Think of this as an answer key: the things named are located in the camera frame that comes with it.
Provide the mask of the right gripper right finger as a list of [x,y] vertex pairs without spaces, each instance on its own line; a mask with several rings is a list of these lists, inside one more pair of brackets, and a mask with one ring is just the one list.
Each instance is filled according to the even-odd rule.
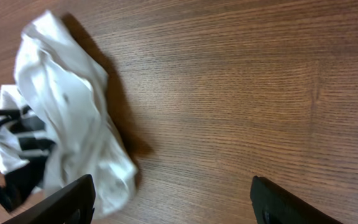
[[341,224],[265,177],[253,177],[250,199],[258,224]]

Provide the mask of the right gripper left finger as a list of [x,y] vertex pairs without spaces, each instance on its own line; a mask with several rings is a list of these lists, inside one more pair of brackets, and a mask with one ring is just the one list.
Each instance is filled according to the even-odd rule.
[[3,224],[90,224],[96,192],[86,174]]

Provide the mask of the white t-shirt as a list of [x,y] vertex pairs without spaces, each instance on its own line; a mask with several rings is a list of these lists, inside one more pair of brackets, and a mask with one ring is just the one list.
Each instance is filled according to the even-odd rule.
[[45,195],[82,175],[93,177],[94,218],[120,210],[135,194],[137,168],[111,121],[105,98],[108,74],[50,11],[21,34],[12,85],[0,88],[0,172],[42,161],[37,187]]

